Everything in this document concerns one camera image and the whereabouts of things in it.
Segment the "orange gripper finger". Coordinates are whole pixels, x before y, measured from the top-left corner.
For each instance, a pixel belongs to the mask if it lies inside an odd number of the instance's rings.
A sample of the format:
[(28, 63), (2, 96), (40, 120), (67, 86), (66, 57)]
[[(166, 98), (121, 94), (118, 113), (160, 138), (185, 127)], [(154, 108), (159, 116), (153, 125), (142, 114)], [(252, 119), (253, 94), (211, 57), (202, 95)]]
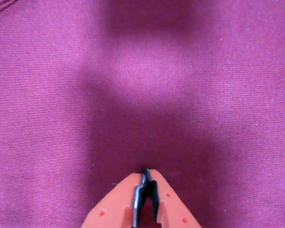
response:
[(154, 220), (163, 228), (200, 228), (201, 225), (186, 205), (155, 169), (144, 169), (146, 178), (142, 194), (142, 204), (149, 198), (152, 201)]
[(88, 213), (83, 228), (136, 228), (137, 227), (137, 195), (145, 177), (132, 173), (117, 184)]

